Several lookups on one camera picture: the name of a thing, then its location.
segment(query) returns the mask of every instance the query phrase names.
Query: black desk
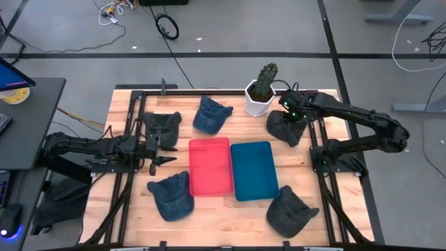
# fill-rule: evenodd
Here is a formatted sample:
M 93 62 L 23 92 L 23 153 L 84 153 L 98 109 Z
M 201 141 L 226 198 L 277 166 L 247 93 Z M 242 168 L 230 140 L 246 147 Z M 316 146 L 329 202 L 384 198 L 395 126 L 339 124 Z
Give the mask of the black desk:
M 22 249 L 48 172 L 46 167 L 35 166 L 36 161 L 66 82 L 64 78 L 33 80 L 36 86 L 22 104 L 8 105 L 0 101 L 0 113 L 13 119 L 0 137 L 0 165 L 27 169 L 14 175 L 8 200 L 9 204 L 23 205 L 22 224 L 16 238 L 0 238 L 0 250 Z

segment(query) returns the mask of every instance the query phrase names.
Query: potted cactus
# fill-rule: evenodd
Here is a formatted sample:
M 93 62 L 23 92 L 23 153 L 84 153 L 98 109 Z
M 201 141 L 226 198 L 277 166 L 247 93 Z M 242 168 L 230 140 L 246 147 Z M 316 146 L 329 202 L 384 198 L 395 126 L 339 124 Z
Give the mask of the potted cactus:
M 251 116 L 260 116 L 268 111 L 276 92 L 271 84 L 277 75 L 277 64 L 269 63 L 260 71 L 257 80 L 245 88 L 245 111 Z

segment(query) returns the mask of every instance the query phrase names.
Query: computer screen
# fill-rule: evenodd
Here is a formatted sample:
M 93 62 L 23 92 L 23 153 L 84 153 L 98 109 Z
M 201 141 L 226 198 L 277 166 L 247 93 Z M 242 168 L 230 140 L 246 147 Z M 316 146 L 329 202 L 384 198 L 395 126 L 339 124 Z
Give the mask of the computer screen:
M 0 59 L 0 91 L 35 86 L 36 83 L 8 62 Z

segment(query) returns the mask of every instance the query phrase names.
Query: cactus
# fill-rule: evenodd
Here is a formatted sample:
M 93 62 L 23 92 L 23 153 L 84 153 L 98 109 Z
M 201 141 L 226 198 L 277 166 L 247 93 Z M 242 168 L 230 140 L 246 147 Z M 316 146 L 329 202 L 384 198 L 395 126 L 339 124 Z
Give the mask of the cactus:
M 271 84 L 278 72 L 277 64 L 269 63 L 260 71 L 257 81 L 249 92 L 255 101 L 267 102 L 271 98 Z

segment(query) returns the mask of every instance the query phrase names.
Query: white cable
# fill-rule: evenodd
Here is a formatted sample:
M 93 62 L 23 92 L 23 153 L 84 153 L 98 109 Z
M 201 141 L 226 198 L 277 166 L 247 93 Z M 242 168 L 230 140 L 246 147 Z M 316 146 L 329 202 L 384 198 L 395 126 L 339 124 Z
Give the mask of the white cable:
M 393 61 L 395 61 L 396 65 L 397 65 L 400 69 L 405 70 L 406 72 L 409 72 L 409 73 L 418 73 L 418 72 L 420 72 L 420 71 L 424 71 L 424 70 L 437 70 L 437 69 L 439 69 L 439 68 L 442 68 L 443 66 L 446 66 L 446 63 L 444 63 L 444 64 L 439 65 L 439 66 L 434 67 L 434 68 L 423 68 L 423 69 L 419 69 L 419 70 L 409 70 L 409 69 L 406 69 L 406 68 L 404 68 L 403 66 L 400 66 L 400 65 L 399 65 L 399 63 L 398 63 L 398 61 L 397 61 L 397 59 L 395 58 L 395 55 L 394 55 L 395 45 L 396 45 L 396 43 L 397 43 L 397 38 L 398 38 L 399 30 L 401 30 L 401 27 L 403 26 L 404 21 L 406 21 L 406 19 L 407 19 L 408 16 L 412 13 L 412 11 L 410 11 L 409 14 L 407 14 L 407 16 L 403 19 L 403 21 L 401 22 L 401 24 L 400 24 L 399 27 L 398 27 L 397 34 L 395 35 L 395 40 L 393 41 L 393 46 L 392 46 L 392 58 L 393 58 Z
M 101 17 L 102 17 L 101 14 L 102 14 L 102 12 L 104 12 L 103 10 L 105 9 L 105 7 L 114 4 L 114 2 L 115 2 L 115 1 L 112 1 L 112 2 L 109 3 L 109 4 L 104 5 L 104 6 L 99 10 L 99 24 L 100 24 L 100 25 L 102 25 L 102 26 L 107 26 L 107 25 L 109 25 L 109 24 L 113 24 L 112 21 L 110 21 L 110 22 L 108 22 L 108 23 L 102 23 L 100 20 L 101 20 Z M 123 2 L 118 3 L 118 5 L 116 6 L 116 9 L 117 9 L 119 15 L 124 14 L 124 10 L 123 10 L 123 8 L 122 8 L 121 6 L 128 6 L 128 4 L 123 3 Z

